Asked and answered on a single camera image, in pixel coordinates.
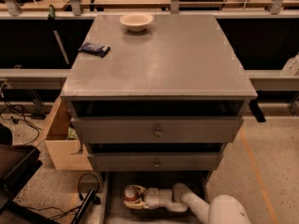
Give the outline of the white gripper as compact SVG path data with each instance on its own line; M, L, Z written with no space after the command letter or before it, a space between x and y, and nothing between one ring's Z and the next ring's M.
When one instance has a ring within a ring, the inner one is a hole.
M144 202L127 202L124 201L126 207L141 210L141 209L157 209L160 206L160 191L157 188L144 188L139 185L133 185L137 194L143 194Z

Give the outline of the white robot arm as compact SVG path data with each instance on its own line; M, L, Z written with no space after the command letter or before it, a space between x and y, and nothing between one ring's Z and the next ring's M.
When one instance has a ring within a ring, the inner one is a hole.
M123 202L135 210L162 207L181 213L190 209L202 224L251 224L244 206L233 196L222 194L207 203L182 183L176 183L171 189L128 185Z

